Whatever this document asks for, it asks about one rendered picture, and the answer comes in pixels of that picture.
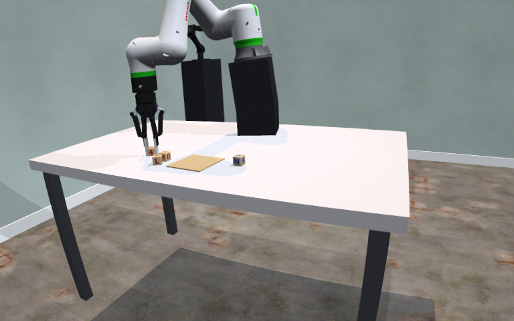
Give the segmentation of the tan flat mat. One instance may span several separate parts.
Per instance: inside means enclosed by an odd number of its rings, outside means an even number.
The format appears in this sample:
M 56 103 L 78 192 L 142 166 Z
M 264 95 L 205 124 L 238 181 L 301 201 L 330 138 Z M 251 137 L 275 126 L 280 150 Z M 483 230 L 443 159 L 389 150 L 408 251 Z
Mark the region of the tan flat mat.
M 171 163 L 166 167 L 201 172 L 223 160 L 225 160 L 225 158 L 193 154 L 174 163 Z

